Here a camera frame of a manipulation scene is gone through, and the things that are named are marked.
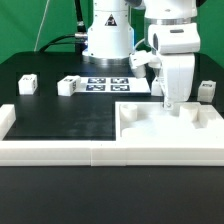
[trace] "green screen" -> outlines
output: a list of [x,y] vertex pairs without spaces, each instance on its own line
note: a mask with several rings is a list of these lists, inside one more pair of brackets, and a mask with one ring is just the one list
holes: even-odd
[[[33,51],[47,0],[0,1],[0,62],[22,51]],[[92,24],[92,0],[81,0],[84,22]],[[207,54],[224,67],[224,1],[207,0],[198,9],[198,31],[201,53]],[[43,24],[38,48],[52,39],[76,32],[76,11],[73,0],[51,0]],[[143,38],[144,11],[132,9],[135,40]],[[54,46],[49,51],[74,51],[74,46]]]

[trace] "black tabletop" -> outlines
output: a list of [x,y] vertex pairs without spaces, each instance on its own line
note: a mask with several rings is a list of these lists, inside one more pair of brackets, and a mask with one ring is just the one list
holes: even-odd
[[[191,100],[202,80],[217,81],[212,104],[222,113],[223,72],[206,55],[196,55]],[[32,97],[18,95],[24,73],[38,74],[40,88]],[[17,113],[6,140],[115,140],[115,101],[161,100],[144,94],[57,96],[56,83],[66,74],[132,76],[128,66],[85,64],[73,53],[13,55],[0,65],[0,104],[15,104]],[[149,83],[152,78],[149,69]],[[223,167],[0,167],[2,224],[223,224],[223,211]]]
[[[147,68],[147,80],[154,73]],[[24,74],[38,76],[34,95],[19,95],[18,81]],[[194,84],[190,101],[196,101],[202,80],[217,81],[213,105],[224,111],[222,83],[224,70],[206,55],[196,55]],[[81,77],[133,77],[129,66],[102,67],[84,63],[74,53],[33,53],[13,55],[0,66],[0,105],[12,103],[16,123],[5,140],[115,140],[116,101],[159,101],[160,97],[139,93],[75,93],[58,96],[57,82],[66,75]]]

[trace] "white tray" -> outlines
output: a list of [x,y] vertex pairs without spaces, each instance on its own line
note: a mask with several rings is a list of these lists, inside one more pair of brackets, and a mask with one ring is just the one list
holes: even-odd
[[[194,108],[193,114],[180,112],[180,108]],[[117,102],[116,139],[163,141],[177,138],[224,138],[224,120],[211,105],[178,103],[172,111],[164,110],[162,103]]]

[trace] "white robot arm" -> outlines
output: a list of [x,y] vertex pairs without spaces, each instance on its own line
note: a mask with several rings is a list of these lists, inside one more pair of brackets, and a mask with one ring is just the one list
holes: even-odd
[[137,78],[144,77],[144,64],[155,69],[164,94],[164,107],[187,101],[194,74],[194,52],[200,49],[196,0],[126,0],[132,7],[145,7],[145,44],[151,52],[130,55]]

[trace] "white base platform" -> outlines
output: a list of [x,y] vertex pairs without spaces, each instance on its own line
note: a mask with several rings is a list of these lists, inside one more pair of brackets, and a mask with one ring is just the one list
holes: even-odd
[[[0,141],[0,166],[224,166],[223,119],[213,107],[197,104],[197,122],[185,126],[177,124],[178,106],[169,114],[160,103],[135,102],[137,120],[123,122],[121,104],[116,103],[116,141]],[[136,137],[122,137],[124,128],[141,124],[145,130]]]

